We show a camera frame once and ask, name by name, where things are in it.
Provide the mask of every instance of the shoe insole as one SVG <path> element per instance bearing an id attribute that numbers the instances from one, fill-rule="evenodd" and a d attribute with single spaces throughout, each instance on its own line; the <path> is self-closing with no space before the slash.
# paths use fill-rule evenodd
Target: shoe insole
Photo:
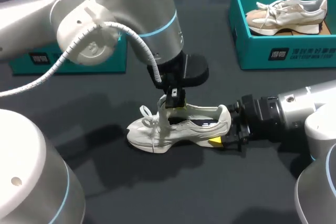
<path id="1" fill-rule="evenodd" d="M 212 125 L 218 123 L 218 120 L 214 120 L 214 119 L 185 119 L 185 118 L 177 118 L 177 117 L 168 118 L 168 121 L 169 121 L 170 125 L 182 123 L 182 122 L 187 121 L 187 120 L 190 120 L 194 124 L 196 124 L 198 126 L 202 126 L 202 127 L 212 126 Z"/>

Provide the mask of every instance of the shoe sole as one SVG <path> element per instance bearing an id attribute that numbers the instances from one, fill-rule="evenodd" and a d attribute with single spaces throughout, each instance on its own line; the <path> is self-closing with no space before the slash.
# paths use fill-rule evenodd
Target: shoe sole
<path id="1" fill-rule="evenodd" d="M 145 152 L 150 152 L 150 153 L 153 153 L 153 148 L 152 147 L 146 147 L 146 146 L 141 146 L 141 145 L 136 145 L 130 141 L 128 141 L 132 146 L 134 146 L 135 148 L 137 149 L 140 149 L 142 151 L 145 151 Z M 222 144 L 220 143 L 212 143 L 212 142 L 209 142 L 209 139 L 206 139 L 206 140 L 197 140 L 197 141 L 193 141 L 191 140 L 191 142 L 197 144 L 198 146 L 201 146 L 201 147 L 209 147 L 209 148 L 220 148 L 220 147 L 223 147 Z M 162 146 L 162 147 L 154 147 L 154 153 L 159 153 L 159 154 L 162 154 L 162 153 L 165 153 L 167 152 L 174 144 L 168 144 L 168 145 L 165 145 L 165 146 Z"/>
<path id="2" fill-rule="evenodd" d="M 259 35 L 266 35 L 266 36 L 273 36 L 275 35 L 277 32 L 284 30 L 284 29 L 289 29 L 292 31 L 296 31 L 298 33 L 301 34 L 308 34 L 308 35 L 316 35 L 319 34 L 321 31 L 321 26 L 320 24 L 316 24 L 316 25 L 286 25 L 286 26 L 282 26 L 280 28 L 276 28 L 276 29 L 259 29 L 259 28 L 255 28 L 255 27 L 250 27 L 250 30 L 252 30 L 253 32 L 259 34 Z"/>

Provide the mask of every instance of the blue ring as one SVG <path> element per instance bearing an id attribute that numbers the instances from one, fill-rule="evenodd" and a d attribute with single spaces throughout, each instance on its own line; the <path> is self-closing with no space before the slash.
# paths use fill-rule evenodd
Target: blue ring
<path id="1" fill-rule="evenodd" d="M 139 34 L 139 36 L 141 38 L 150 37 L 150 36 L 153 36 L 155 34 L 158 34 L 158 33 L 162 32 L 162 31 L 166 30 L 174 22 L 174 20 L 176 19 L 176 17 L 177 17 L 177 10 L 175 11 L 174 17 L 165 26 L 161 27 L 160 29 L 158 29 L 156 31 L 148 33 L 148 34 Z"/>
<path id="2" fill-rule="evenodd" d="M 332 192 L 334 193 L 335 197 L 336 197 L 336 189 L 334 187 L 334 184 L 332 183 L 332 180 L 331 180 L 331 176 L 330 176 L 330 170 L 329 170 L 329 158 L 330 158 L 330 153 L 332 151 L 332 149 L 336 146 L 336 144 L 334 144 L 331 149 L 329 150 L 328 152 L 328 155 L 327 155 L 327 161 L 325 163 L 325 169 L 326 169 L 326 172 L 327 172 L 327 178 L 328 178 L 328 182 L 329 182 L 329 185 L 330 185 L 330 188 L 332 190 Z"/>
<path id="3" fill-rule="evenodd" d="M 69 169 L 68 169 L 68 166 L 67 166 L 67 164 L 65 162 L 64 162 L 64 164 L 65 164 L 65 168 L 67 169 L 67 176 L 68 176 L 68 178 L 67 178 L 67 189 L 65 191 L 64 199 L 62 201 L 61 206 L 59 207 L 57 213 L 55 214 L 55 216 L 53 217 L 53 219 L 49 222 L 49 224 L 53 224 L 55 222 L 55 220 L 58 218 L 58 216 L 62 212 L 64 204 L 65 204 L 65 202 L 67 201 L 67 198 L 68 198 L 69 187 L 70 187 Z"/>

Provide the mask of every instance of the shoelace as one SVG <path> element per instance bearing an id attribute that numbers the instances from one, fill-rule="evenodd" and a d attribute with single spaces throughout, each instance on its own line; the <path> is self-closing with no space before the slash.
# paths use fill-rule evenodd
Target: shoelace
<path id="1" fill-rule="evenodd" d="M 265 22 L 261 25 L 260 29 L 262 29 L 262 27 L 267 22 L 267 19 L 269 18 L 270 15 L 273 15 L 276 18 L 276 15 L 278 12 L 287 12 L 286 9 L 282 9 L 283 5 L 284 5 L 283 1 L 275 1 L 274 3 L 270 5 L 265 5 L 260 2 L 257 2 L 257 6 L 259 10 L 266 11 Z"/>
<path id="2" fill-rule="evenodd" d="M 152 112 L 144 105 L 140 107 L 141 114 L 145 117 L 145 119 L 150 123 L 150 126 L 153 127 L 151 140 L 152 140 L 152 148 L 154 153 L 154 139 L 155 139 L 155 133 L 157 124 L 159 123 L 159 112 L 156 115 L 153 115 Z"/>

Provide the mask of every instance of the teal box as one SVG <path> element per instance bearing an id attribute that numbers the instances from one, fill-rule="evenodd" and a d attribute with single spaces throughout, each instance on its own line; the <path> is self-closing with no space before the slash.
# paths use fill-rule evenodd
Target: teal box
<path id="1" fill-rule="evenodd" d="M 336 67 L 336 0 L 328 0 L 325 23 L 330 35 L 252 36 L 245 14 L 256 2 L 276 0 L 231 0 L 228 13 L 238 61 L 242 69 Z M 276 52 L 282 57 L 274 60 Z"/>
<path id="2" fill-rule="evenodd" d="M 57 43 L 33 49 L 22 57 L 12 60 L 9 65 L 13 74 L 43 74 L 62 54 Z M 82 66 L 66 60 L 57 73 L 125 73 L 127 59 L 126 35 L 119 38 L 113 55 L 96 66 Z"/>

